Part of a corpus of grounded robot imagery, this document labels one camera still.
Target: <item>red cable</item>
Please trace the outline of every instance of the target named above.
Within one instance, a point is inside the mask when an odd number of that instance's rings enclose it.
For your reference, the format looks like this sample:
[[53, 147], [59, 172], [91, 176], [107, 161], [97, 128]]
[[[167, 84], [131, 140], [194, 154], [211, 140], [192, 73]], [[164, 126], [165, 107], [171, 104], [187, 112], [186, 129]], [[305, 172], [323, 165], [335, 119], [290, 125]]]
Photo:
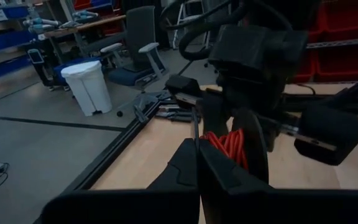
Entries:
[[215, 148], [234, 160], [239, 166], [248, 170], [246, 152], [244, 151], [244, 133], [242, 129], [232, 131], [228, 135], [221, 136], [219, 139], [210, 131], [201, 136], [200, 139], [209, 140]]

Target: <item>table surface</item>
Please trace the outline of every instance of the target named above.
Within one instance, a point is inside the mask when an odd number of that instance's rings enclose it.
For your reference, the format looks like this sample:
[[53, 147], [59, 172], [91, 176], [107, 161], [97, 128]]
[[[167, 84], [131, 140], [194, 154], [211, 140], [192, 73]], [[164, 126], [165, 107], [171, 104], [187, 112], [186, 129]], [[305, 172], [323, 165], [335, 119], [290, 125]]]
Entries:
[[[333, 94], [351, 85], [309, 86], [317, 94]], [[296, 85], [287, 85], [285, 91], [310, 93], [309, 89]], [[146, 188], [164, 170], [183, 139], [190, 137], [190, 124], [153, 118], [91, 189]], [[301, 156], [293, 142], [293, 137], [284, 134], [276, 138], [274, 150], [268, 154], [270, 185], [276, 188], [358, 189], [358, 146], [341, 165], [333, 167]], [[200, 223], [205, 223], [203, 212], [200, 212]]]
[[50, 31], [50, 32], [45, 32], [44, 36], [46, 38], [49, 38], [49, 37], [56, 37], [56, 36], [61, 36], [61, 35], [73, 34], [75, 32], [81, 31], [81, 30], [89, 29], [91, 27], [99, 26], [99, 25], [106, 24], [106, 23], [109, 23], [109, 22], [117, 22], [117, 21], [123, 20], [125, 18], [126, 18], [125, 15], [109, 17], [109, 18], [101, 19], [101, 20], [96, 21], [96, 22], [90, 22], [90, 23], [87, 23], [87, 24], [83, 24], [83, 25], [80, 25], [78, 27], [67, 28], [67, 29], [57, 29], [57, 30], [53, 30], [53, 31]]

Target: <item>blue office chair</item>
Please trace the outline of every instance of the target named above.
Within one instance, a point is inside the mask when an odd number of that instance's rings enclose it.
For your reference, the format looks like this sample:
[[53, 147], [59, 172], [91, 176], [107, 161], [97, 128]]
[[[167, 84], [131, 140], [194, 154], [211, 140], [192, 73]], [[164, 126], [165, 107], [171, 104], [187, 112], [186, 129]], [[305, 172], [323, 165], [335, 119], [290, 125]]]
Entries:
[[162, 62], [155, 42], [154, 6], [143, 6], [127, 11], [126, 47], [132, 63], [123, 65], [118, 54], [122, 44], [116, 43], [101, 49], [101, 53], [113, 52], [117, 68], [108, 73], [111, 82], [140, 90], [132, 101], [118, 107], [117, 116], [123, 115], [124, 108], [132, 107], [136, 115], [149, 103], [158, 101], [163, 92], [146, 93], [145, 88], [161, 79], [168, 72]]

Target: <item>gray floor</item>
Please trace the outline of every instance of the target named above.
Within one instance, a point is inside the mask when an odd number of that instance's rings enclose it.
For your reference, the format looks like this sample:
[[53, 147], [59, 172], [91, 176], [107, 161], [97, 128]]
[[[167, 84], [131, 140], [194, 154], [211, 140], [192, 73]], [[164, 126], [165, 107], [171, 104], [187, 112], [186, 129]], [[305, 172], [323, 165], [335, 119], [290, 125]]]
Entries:
[[[161, 90], [169, 75], [178, 73], [188, 63], [178, 51], [160, 54], [170, 73], [147, 91]], [[211, 66], [204, 68], [204, 63], [193, 62], [183, 75], [196, 78], [200, 85], [214, 83], [216, 74]], [[130, 111], [118, 118], [114, 110], [85, 117], [71, 92], [49, 92], [38, 82], [31, 67], [0, 79], [0, 116], [118, 127], [126, 127], [134, 119]], [[113, 107], [139, 93], [107, 84]], [[45, 203], [62, 192], [118, 134], [0, 120], [0, 161], [11, 165], [9, 178], [0, 188], [0, 224], [32, 223]]]

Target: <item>white trash can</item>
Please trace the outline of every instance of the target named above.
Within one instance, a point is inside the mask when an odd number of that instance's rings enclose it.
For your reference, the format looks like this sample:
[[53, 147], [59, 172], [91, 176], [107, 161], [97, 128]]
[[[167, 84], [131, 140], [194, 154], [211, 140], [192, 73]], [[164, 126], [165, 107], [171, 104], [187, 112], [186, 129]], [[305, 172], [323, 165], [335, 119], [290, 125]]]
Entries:
[[85, 116], [92, 116], [95, 111], [111, 111], [111, 100], [100, 61], [64, 68], [62, 77], [66, 79]]

